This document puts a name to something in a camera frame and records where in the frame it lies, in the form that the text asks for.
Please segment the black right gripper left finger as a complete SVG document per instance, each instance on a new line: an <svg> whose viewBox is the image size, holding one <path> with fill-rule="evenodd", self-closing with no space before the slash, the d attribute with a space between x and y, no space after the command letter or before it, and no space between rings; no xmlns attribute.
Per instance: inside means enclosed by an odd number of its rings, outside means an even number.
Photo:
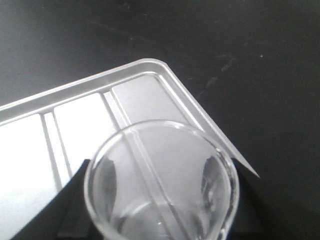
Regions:
<svg viewBox="0 0 320 240"><path fill-rule="evenodd" d="M41 210L13 240L99 240L100 233L92 223L84 198L84 177L89 160L69 183Z"/></svg>

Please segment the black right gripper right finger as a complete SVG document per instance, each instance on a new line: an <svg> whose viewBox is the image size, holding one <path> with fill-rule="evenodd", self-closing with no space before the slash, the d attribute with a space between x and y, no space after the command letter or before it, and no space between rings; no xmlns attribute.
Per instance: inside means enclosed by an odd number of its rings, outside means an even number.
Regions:
<svg viewBox="0 0 320 240"><path fill-rule="evenodd" d="M233 160L239 204L229 240L318 240L320 215L286 197Z"/></svg>

